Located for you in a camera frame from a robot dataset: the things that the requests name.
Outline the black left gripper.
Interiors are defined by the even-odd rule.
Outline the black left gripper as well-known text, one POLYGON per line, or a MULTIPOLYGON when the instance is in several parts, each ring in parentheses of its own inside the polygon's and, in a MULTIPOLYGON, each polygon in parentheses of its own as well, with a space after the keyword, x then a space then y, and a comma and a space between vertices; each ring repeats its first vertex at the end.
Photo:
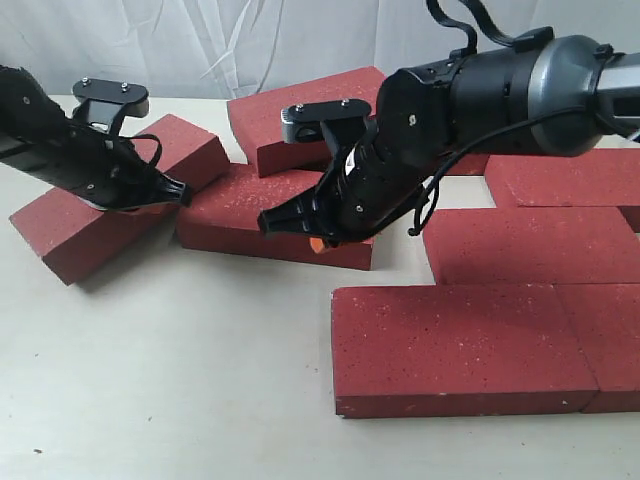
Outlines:
POLYGON ((163 146, 154 134, 111 136, 92 127, 73 127, 66 139, 39 142, 29 154, 31 176, 99 210, 191 202, 191 187, 158 169, 163 146))

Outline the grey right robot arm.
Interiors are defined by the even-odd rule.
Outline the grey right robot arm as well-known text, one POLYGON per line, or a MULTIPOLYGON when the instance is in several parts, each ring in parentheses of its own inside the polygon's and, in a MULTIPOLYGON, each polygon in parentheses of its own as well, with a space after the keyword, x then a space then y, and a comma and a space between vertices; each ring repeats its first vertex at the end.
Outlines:
POLYGON ((281 122, 285 142, 323 142, 332 158, 316 185, 259 214, 264 234, 335 248, 412 214, 418 235, 442 178, 469 154, 576 157, 606 135, 637 141, 639 57, 532 31, 498 50, 399 69, 374 103, 298 103, 281 122))

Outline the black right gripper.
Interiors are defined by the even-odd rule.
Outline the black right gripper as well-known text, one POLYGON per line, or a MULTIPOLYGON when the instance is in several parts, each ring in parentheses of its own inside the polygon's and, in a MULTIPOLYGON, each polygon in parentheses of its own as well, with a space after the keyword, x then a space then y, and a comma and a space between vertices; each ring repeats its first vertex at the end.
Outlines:
POLYGON ((423 191, 424 172, 376 145, 375 127, 362 119, 321 121, 332 160, 318 183, 260 212, 265 235, 309 238, 315 253, 375 236, 407 213, 423 191))

